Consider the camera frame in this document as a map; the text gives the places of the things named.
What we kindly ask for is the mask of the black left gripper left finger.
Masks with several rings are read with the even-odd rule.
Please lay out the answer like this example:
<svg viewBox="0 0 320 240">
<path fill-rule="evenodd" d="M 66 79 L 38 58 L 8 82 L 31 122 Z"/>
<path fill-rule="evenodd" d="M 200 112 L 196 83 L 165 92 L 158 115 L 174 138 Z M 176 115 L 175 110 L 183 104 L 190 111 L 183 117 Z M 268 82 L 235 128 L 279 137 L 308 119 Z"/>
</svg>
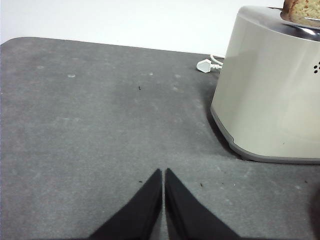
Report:
<svg viewBox="0 0 320 240">
<path fill-rule="evenodd" d="M 89 236 L 90 240 L 148 240 L 162 209 L 162 171 L 157 169 L 131 200 Z"/>
</svg>

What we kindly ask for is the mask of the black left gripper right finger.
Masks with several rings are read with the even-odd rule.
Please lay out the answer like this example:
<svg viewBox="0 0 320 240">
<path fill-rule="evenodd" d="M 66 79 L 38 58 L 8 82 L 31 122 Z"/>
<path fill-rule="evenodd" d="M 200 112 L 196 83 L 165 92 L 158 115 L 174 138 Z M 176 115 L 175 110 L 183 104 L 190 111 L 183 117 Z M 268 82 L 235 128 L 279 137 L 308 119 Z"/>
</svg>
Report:
<svg viewBox="0 0 320 240">
<path fill-rule="evenodd" d="M 165 171 L 165 206 L 182 240 L 239 240 L 241 237 L 203 206 L 171 169 Z"/>
</svg>

